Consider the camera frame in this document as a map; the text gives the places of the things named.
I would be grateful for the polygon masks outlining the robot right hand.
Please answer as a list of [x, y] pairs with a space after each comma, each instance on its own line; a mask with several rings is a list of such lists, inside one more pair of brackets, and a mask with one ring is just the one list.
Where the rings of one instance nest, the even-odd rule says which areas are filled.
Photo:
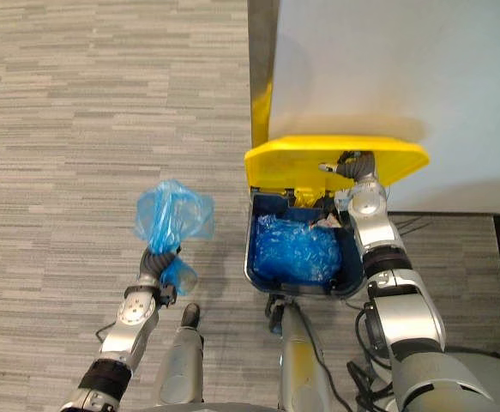
[[318, 167], [357, 184], [368, 179], [378, 180], [375, 155], [371, 151], [345, 151], [335, 164], [321, 163]]

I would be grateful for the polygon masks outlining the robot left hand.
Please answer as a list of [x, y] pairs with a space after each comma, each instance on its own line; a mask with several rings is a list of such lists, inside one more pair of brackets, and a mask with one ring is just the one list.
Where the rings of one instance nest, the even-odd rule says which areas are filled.
[[174, 251], [164, 253], [154, 253], [147, 247], [142, 253], [137, 280], [151, 282], [154, 285], [162, 284], [164, 273], [172, 267], [180, 252], [180, 246]]

